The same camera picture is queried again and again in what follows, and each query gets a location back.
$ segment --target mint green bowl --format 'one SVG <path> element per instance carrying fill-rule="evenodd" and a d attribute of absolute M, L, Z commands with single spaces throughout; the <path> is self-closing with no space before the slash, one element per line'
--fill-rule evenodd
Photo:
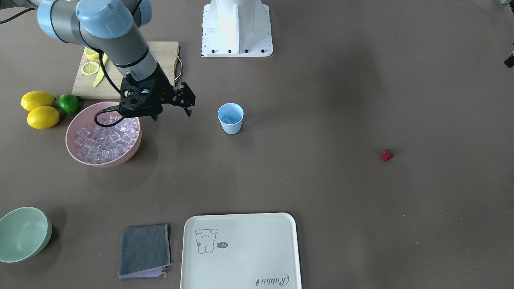
<path fill-rule="evenodd" d="M 14 263 L 36 255 L 51 235 L 50 219 L 39 209 L 11 211 L 0 219 L 0 262 Z"/>

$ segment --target folded towel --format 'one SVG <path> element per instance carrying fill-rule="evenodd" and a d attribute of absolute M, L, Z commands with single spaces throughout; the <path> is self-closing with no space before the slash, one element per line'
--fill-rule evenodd
<path fill-rule="evenodd" d="M 123 229 L 119 278 L 157 277 L 169 265 L 168 225 Z"/>

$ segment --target knife blade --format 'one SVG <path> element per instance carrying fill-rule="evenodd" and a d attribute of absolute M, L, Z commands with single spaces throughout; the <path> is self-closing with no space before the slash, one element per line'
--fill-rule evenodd
<path fill-rule="evenodd" d="M 107 57 L 107 54 L 104 54 L 102 57 L 103 66 L 105 66 L 107 64 L 108 59 L 109 59 L 109 57 Z M 103 70 L 100 69 L 97 73 L 95 81 L 93 82 L 93 87 L 97 87 L 98 84 L 100 83 L 100 81 L 102 81 L 103 77 L 104 77 Z"/>

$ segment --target strawberry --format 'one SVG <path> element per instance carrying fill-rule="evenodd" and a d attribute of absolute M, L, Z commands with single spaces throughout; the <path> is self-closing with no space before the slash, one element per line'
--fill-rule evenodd
<path fill-rule="evenodd" d="M 382 159 L 383 159 L 384 161 L 388 161 L 388 160 L 390 160 L 390 159 L 393 157 L 393 155 L 394 155 L 393 151 L 390 151 L 390 150 L 384 150 L 384 151 L 382 152 Z"/>

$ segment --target bowl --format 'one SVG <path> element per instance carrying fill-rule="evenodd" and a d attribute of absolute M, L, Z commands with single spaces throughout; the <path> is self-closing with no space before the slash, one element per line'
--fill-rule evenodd
<path fill-rule="evenodd" d="M 36 255 L 51 235 L 50 219 L 39 209 L 11 211 L 0 219 L 0 262 L 14 263 Z"/>
<path fill-rule="evenodd" d="M 98 168 L 106 168 L 106 167 L 113 167 L 120 165 L 124 162 L 126 162 L 128 159 L 130 159 L 139 148 L 139 145 L 141 144 L 141 124 L 139 122 L 139 118 L 134 118 L 137 121 L 137 125 L 139 126 L 139 130 L 137 132 L 136 141 L 135 143 L 129 148 L 128 151 L 126 151 L 123 155 L 121 155 L 118 158 L 115 158 L 111 161 L 104 162 L 102 164 L 95 164 L 92 162 L 87 162 L 84 159 L 80 158 L 77 153 L 77 148 L 79 147 L 78 144 L 75 143 L 75 140 L 79 136 L 77 134 L 77 131 L 81 128 L 86 128 L 90 124 L 96 125 L 93 121 L 93 118 L 97 112 L 99 112 L 102 109 L 106 109 L 110 106 L 119 105 L 118 102 L 115 101 L 104 101 L 99 102 L 96 104 L 93 104 L 91 106 L 88 106 L 83 111 L 79 112 L 75 118 L 71 121 L 71 123 L 68 126 L 68 130 L 66 131 L 66 148 L 68 149 L 68 153 L 78 162 L 92 166 L 92 167 L 98 167 Z M 100 118 L 107 119 L 110 116 L 116 116 L 121 117 L 118 112 L 108 112 L 101 114 L 99 116 Z"/>

